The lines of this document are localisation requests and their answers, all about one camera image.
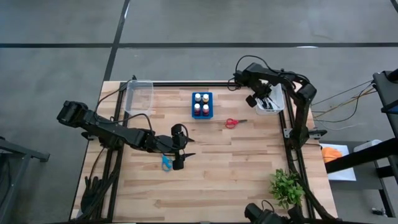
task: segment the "transparent bin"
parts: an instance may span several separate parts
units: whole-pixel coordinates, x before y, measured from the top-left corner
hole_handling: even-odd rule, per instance
[[[125,112],[131,116],[144,113],[152,113],[152,104],[154,100],[154,84],[150,80],[131,80],[127,84],[126,100],[124,105]]]

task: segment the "scissors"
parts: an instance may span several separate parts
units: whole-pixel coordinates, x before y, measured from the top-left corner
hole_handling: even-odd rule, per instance
[[[162,170],[166,172],[172,170],[172,160],[165,155],[162,155]]]
[[[244,120],[235,120],[235,119],[232,119],[232,118],[228,118],[228,119],[226,120],[225,126],[226,126],[227,128],[229,128],[229,129],[232,129],[232,128],[235,128],[235,126],[236,126],[238,123],[243,123],[243,122],[246,122],[246,121],[247,121],[246,119],[244,119]]]

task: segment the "blue object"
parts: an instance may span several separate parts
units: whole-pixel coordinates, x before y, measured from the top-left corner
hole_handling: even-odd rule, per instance
[[[166,172],[172,170],[172,160],[162,155],[162,169]]]
[[[192,118],[195,118],[195,119],[210,119],[210,118],[212,118],[213,117],[213,93],[211,93],[211,92],[200,92],[199,93],[201,97],[203,97],[204,94],[209,95],[209,102],[207,102],[207,105],[209,106],[209,114],[207,116],[203,115],[203,105],[204,105],[203,99],[201,99],[200,103],[199,103],[200,104],[200,114],[199,115],[195,114],[195,109],[194,109],[194,106],[196,103],[195,102],[195,94],[197,94],[197,93],[198,92],[192,93],[192,105],[191,105]]]

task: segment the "scissor handle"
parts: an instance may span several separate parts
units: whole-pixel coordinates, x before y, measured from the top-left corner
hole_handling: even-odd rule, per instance
[[[172,165],[170,164],[171,160],[164,155],[162,156],[162,170],[168,172],[172,169]]]
[[[232,119],[232,118],[228,118],[228,119],[226,120],[226,123],[227,123],[227,124],[235,124],[235,122],[237,122],[237,121],[234,120],[234,119]]]
[[[226,127],[226,128],[229,128],[229,129],[235,128],[235,126],[236,126],[238,123],[239,123],[239,121],[236,121],[236,120],[234,120],[234,119],[232,119],[232,118],[228,118],[228,119],[226,120],[225,127]]]
[[[170,171],[172,168],[169,164],[166,164],[165,162],[162,163],[162,170],[168,172]]]

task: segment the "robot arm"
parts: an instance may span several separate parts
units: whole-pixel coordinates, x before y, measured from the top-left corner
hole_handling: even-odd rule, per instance
[[[173,153],[173,169],[183,169],[185,156],[180,155],[179,150],[185,148],[188,138],[182,133],[180,124],[172,127],[172,137],[155,136],[155,132],[151,130],[121,126],[89,110],[84,103],[74,101],[64,102],[57,120],[69,127],[83,128],[88,134],[97,136],[105,147],[117,149],[127,144],[140,151]]]
[[[317,93],[315,87],[309,80],[293,72],[275,71],[262,67],[257,63],[252,63],[242,72],[234,74],[234,81],[238,87],[247,86],[254,91],[252,96],[246,98],[249,106],[256,106],[256,98],[263,99],[269,96],[271,85],[281,84],[293,99],[296,105],[296,118],[293,130],[290,132],[289,145],[291,149],[300,149],[309,139],[308,128],[306,126],[307,116],[311,102]],[[293,82],[301,84],[301,88],[295,91]]]

